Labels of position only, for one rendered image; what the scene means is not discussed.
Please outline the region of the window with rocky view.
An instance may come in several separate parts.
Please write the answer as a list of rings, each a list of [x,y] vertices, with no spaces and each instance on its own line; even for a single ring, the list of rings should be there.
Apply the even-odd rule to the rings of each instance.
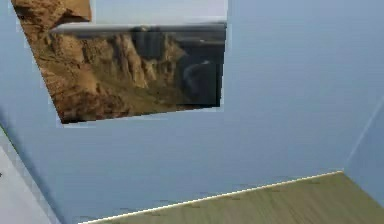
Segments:
[[[217,107],[227,25],[96,25],[91,0],[10,0],[64,124]]]

